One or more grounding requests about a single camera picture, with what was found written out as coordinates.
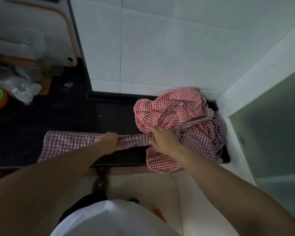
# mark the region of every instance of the forearm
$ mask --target forearm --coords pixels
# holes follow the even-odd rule
[[[184,146],[171,157],[240,235],[295,235],[295,219],[262,190]]]
[[[103,148],[95,143],[0,179],[0,235],[29,235],[104,154]]]

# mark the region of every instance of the folded cloth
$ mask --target folded cloth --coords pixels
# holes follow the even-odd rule
[[[134,106],[138,128],[147,132],[150,126],[169,128],[177,139],[194,153],[220,164],[224,145],[224,126],[193,87],[167,92],[156,100],[140,99]],[[48,131],[38,162],[93,143],[101,134],[88,132]],[[148,146],[151,134],[122,135],[119,150]],[[151,170],[167,173],[181,166],[154,148],[147,149],[147,165]]]

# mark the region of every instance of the orange bowl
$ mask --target orange bowl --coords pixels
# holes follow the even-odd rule
[[[8,94],[5,90],[0,89],[0,91],[2,92],[2,98],[0,99],[0,109],[3,108],[7,102],[8,102]]]

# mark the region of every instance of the person's left hand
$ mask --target person's left hand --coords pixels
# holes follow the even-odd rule
[[[118,142],[119,135],[115,132],[107,132],[97,138],[94,142],[101,143],[105,155],[112,154],[118,150],[120,143]]]

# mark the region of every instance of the red checkered cloth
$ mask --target red checkered cloth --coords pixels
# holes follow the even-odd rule
[[[193,87],[167,92],[156,100],[140,99],[134,106],[136,124],[142,132],[150,126],[171,129],[177,139],[191,151],[220,164],[224,145],[224,126],[214,117],[206,100]],[[38,162],[93,143],[101,134],[87,132],[48,131]],[[148,146],[151,134],[122,135],[119,150]],[[167,173],[181,168],[168,155],[149,147],[146,154],[151,170]]]

